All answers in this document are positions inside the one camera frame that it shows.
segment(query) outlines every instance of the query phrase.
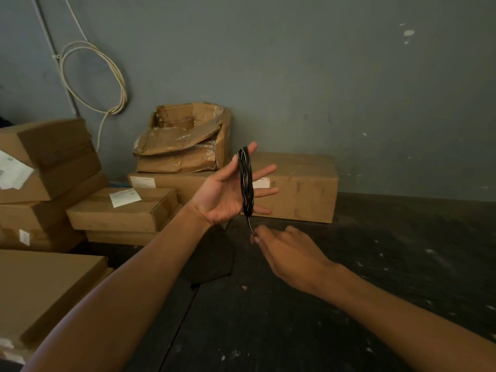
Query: white paper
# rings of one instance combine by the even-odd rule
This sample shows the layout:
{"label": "white paper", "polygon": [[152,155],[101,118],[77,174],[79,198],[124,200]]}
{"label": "white paper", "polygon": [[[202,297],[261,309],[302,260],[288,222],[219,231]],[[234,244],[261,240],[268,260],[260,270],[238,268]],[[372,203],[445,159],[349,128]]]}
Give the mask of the white paper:
{"label": "white paper", "polygon": [[11,354],[9,351],[4,351],[3,354],[4,354],[5,358],[7,360],[10,360],[11,362],[19,363],[19,364],[26,364],[26,361],[20,355]]}
{"label": "white paper", "polygon": [[262,177],[261,179],[254,181],[253,189],[257,189],[257,188],[270,188],[270,178]]}
{"label": "white paper", "polygon": [[24,230],[19,230],[19,241],[22,244],[26,244],[29,246],[29,238],[30,238],[29,232],[26,232]]}
{"label": "white paper", "polygon": [[34,171],[16,158],[0,150],[0,188],[21,189],[29,175]]}
{"label": "white paper", "polygon": [[130,176],[133,188],[156,188],[155,179],[152,177]]}
{"label": "white paper", "polygon": [[110,200],[112,201],[112,206],[119,207],[127,205],[129,203],[137,202],[141,200],[141,197],[133,188],[110,194]]}
{"label": "white paper", "polygon": [[12,342],[10,342],[9,339],[5,339],[5,338],[0,338],[0,346],[8,348],[8,349],[14,348],[14,345],[12,344]]}

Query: black cable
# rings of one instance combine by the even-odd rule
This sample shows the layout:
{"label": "black cable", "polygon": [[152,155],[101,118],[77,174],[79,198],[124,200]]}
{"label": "black cable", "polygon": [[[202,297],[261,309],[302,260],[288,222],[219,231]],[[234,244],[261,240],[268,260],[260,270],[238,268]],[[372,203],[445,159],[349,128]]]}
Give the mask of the black cable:
{"label": "black cable", "polygon": [[238,150],[238,164],[239,164],[239,181],[241,182],[241,197],[243,199],[243,213],[245,213],[246,221],[250,227],[251,232],[258,236],[253,228],[251,228],[250,217],[253,214],[253,178],[251,177],[251,162],[248,148],[245,146],[243,149]]}

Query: palm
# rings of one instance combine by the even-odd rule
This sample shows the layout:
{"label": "palm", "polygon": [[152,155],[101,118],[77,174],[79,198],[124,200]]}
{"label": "palm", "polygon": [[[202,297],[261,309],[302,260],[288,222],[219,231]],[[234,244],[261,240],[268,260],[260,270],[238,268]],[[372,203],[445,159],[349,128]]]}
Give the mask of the palm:
{"label": "palm", "polygon": [[[256,149],[255,142],[248,146],[250,155]],[[262,168],[253,173],[253,180],[258,180],[275,170],[275,165]],[[263,197],[277,192],[277,188],[255,189],[254,196]],[[227,221],[239,214],[242,208],[242,197],[237,156],[226,167],[210,176],[196,192],[191,202],[211,224]],[[269,209],[256,205],[253,210],[259,214],[271,213]]]}

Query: gray wall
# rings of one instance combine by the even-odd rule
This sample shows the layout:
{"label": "gray wall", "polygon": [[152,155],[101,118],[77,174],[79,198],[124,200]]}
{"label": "gray wall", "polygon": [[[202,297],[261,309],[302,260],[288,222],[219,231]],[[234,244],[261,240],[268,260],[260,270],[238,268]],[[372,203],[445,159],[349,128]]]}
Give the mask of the gray wall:
{"label": "gray wall", "polygon": [[[64,0],[41,4],[59,50],[80,39]],[[235,147],[332,155],[342,191],[496,200],[496,0],[72,4],[128,85],[103,131],[110,177],[134,168],[154,106],[203,100],[232,110]],[[30,1],[0,0],[0,20],[0,114],[71,117]],[[67,73],[90,104],[117,103],[98,56],[72,56]],[[80,109],[96,131],[101,115]]]}

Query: white wire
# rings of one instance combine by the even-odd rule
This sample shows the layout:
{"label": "white wire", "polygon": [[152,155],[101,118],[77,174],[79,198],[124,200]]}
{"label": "white wire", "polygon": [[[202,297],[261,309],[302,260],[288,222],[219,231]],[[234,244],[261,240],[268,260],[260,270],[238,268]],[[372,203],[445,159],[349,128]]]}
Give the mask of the white wire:
{"label": "white wire", "polygon": [[[107,55],[105,55],[94,44],[92,44],[88,41],[88,38],[86,37],[86,34],[83,31],[83,28],[79,24],[79,21],[76,18],[74,11],[72,10],[71,3],[69,3],[69,0],[65,0],[65,3],[67,4],[69,11],[71,12],[72,18],[74,18],[74,22],[77,24],[77,27],[78,27],[79,31],[81,32],[81,35],[83,35],[84,40],[69,43],[68,45],[66,45],[64,47],[61,54],[56,55],[55,58],[59,61],[60,77],[62,78],[62,82],[63,82],[64,86],[71,92],[71,94],[77,100],[79,100],[85,106],[92,109],[93,111],[104,114],[103,119],[100,122],[100,127],[98,128],[98,134],[97,134],[96,151],[98,151],[100,149],[100,139],[102,136],[102,128],[103,128],[103,123],[105,122],[105,119],[107,118],[108,115],[115,115],[115,114],[120,113],[126,107],[126,104],[127,104],[126,84],[124,82],[124,77],[122,76],[122,73],[119,70],[119,68],[117,67],[117,65],[115,64],[115,62],[110,60],[110,58]],[[100,56],[108,64],[108,67],[112,71],[112,74],[114,74],[115,79],[117,80],[117,83],[119,84],[119,86],[121,88],[121,98],[119,100],[119,103],[107,111],[106,110],[99,110],[93,106],[90,106],[88,103],[86,103],[83,99],[81,99],[74,92],[74,90],[71,89],[71,87],[69,86],[69,83],[67,82],[67,79],[65,78],[65,72],[64,72],[65,60],[67,60],[67,58],[69,57],[69,55],[71,55],[71,53],[74,53],[79,49],[89,49],[89,50],[95,52],[98,56]]]}

